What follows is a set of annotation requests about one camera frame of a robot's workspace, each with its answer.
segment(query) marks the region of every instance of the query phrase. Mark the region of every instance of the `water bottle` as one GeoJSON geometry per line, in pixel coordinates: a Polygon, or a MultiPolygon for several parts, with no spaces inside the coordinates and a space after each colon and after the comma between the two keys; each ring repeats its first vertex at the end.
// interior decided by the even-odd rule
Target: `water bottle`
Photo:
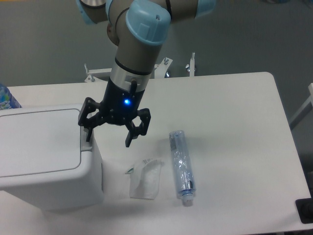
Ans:
{"type": "Polygon", "coordinates": [[[193,201],[196,185],[184,131],[170,133],[170,146],[177,194],[185,205],[190,205],[193,201]]]}
{"type": "Polygon", "coordinates": [[[9,89],[0,83],[0,110],[21,108],[9,89]]]}

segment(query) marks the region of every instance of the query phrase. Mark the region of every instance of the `white table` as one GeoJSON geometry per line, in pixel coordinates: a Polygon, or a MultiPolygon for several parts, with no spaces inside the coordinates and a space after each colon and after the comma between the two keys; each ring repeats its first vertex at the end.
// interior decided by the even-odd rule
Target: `white table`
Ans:
{"type": "MultiPolygon", "coordinates": [[[[12,87],[24,106],[97,101],[106,83],[12,87]]],[[[241,235],[304,230],[295,200],[310,197],[288,122],[269,73],[155,79],[140,105],[148,134],[125,147],[126,127],[104,124],[95,138],[104,161],[101,205],[41,211],[0,192],[0,233],[23,235],[241,235]],[[197,194],[176,198],[168,134],[186,133],[197,194]],[[161,158],[155,200],[129,198],[126,168],[161,158]]]]}

